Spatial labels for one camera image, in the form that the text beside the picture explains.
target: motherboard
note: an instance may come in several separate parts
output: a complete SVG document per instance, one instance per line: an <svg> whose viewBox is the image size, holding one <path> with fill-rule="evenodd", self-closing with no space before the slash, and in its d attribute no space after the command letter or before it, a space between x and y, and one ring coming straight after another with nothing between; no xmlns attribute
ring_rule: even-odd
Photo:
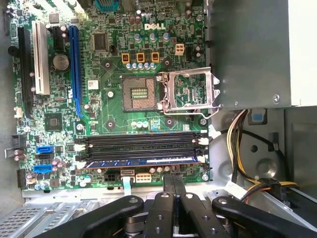
<svg viewBox="0 0 317 238"><path fill-rule="evenodd" d="M11 0L6 14L22 190L210 180L202 0Z"/></svg>

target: dell logo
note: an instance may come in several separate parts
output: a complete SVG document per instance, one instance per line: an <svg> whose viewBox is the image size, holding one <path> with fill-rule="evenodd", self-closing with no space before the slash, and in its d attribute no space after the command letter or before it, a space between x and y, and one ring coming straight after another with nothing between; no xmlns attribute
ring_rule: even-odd
<svg viewBox="0 0 317 238"><path fill-rule="evenodd" d="M144 29L148 30L166 30L164 23L157 23L157 24L144 24Z"/></svg>

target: green circuit board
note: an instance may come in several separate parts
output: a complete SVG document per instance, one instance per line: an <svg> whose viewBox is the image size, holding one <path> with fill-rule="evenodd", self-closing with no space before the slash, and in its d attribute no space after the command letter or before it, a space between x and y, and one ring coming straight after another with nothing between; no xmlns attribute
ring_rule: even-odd
<svg viewBox="0 0 317 238"><path fill-rule="evenodd" d="M48 0L47 3L58 13L57 23L50 23L49 15L38 6L34 6L35 11L27 4L27 0L10 2L19 11L10 23L12 46L19 46L19 27L24 27L32 35L33 21L40 21L44 25L50 23L51 27L75 25L80 38L82 102L79 107L82 117L76 113L76 104L72 99L71 70L62 72L53 65L53 58L58 54L70 57L70 42L67 39L64 39L62 49L57 50L53 35L47 32L50 94L34 93L31 118L26 115L26 104L22 99L21 59L12 58L17 134L23 134L26 138L25 159L19 161L19 167L26 174L33 174L33 178L27 179L26 185L21 187L23 190L38 190L36 185L44 183L44 190L122 186L121 168L83 169L85 162L75 161L78 155L74 145L77 138L177 131L207 132L208 125L201 124L201 116L166 116L157 110L163 89L156 81L156 75L160 72L206 66L203 2L191 6L191 16L188 17L185 11L175 10L174 1L140 1L136 6L142 10L140 23L136 23L138 14L135 10L128 12L123 5L119 5L116 11L102 11L96 2L84 7L83 14L77 14L70 8L74 13L70 19ZM153 23L163 29L146 29L146 24ZM155 40L150 38L151 33L155 34ZM164 39L164 33L168 33L168 41ZM176 44L184 45L183 55L175 54ZM158 59L155 58L155 67L147 69L145 63L153 62L152 53L157 53ZM124 62L123 54L128 54L132 68ZM204 75L176 79L177 105L204 102L205 84ZM39 160L36 156L36 148L46 145L54 146L53 159L63 161L64 166L54 172L35 175L35 165L50 164L49 160ZM165 167L123 169L134 170L134 174L138 174L149 173L154 168L151 182L134 183L133 186L161 185L162 176L169 173L182 176L185 182L205 182L210 178L208 156L205 163L168 166L169 169Z"/></svg>

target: white pci slot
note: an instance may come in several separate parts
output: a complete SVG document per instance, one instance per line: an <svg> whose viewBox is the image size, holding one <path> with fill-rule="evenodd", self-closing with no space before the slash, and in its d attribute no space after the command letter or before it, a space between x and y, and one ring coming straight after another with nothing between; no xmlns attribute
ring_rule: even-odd
<svg viewBox="0 0 317 238"><path fill-rule="evenodd" d="M36 94L50 94L48 41L45 25L32 21Z"/></svg>

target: blue pcie slot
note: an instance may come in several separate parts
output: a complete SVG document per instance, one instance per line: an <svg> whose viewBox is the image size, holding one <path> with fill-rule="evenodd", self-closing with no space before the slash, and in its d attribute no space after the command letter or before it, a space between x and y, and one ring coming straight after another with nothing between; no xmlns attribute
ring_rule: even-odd
<svg viewBox="0 0 317 238"><path fill-rule="evenodd" d="M116 167L134 167L134 166L163 166L163 165L179 165L179 164L196 164L200 163L196 158L181 159L159 159L155 160L117 160L117 161L92 161L84 166L84 169L95 168L116 168Z"/></svg>
<svg viewBox="0 0 317 238"><path fill-rule="evenodd" d="M96 0L95 4L100 11L117 11L119 7L119 0Z"/></svg>
<svg viewBox="0 0 317 238"><path fill-rule="evenodd" d="M53 165L35 165L33 167L33 171L35 173L44 174L50 173L53 170Z"/></svg>
<svg viewBox="0 0 317 238"><path fill-rule="evenodd" d="M54 146L46 145L46 146L38 146L36 147L37 154L50 154L54 152Z"/></svg>
<svg viewBox="0 0 317 238"><path fill-rule="evenodd" d="M81 81L81 65L80 65L80 50L79 50L79 30L76 26L69 27L69 55L71 62L71 87L73 90L73 100L76 105L76 113L79 117L81 114L82 100L82 81Z"/></svg>

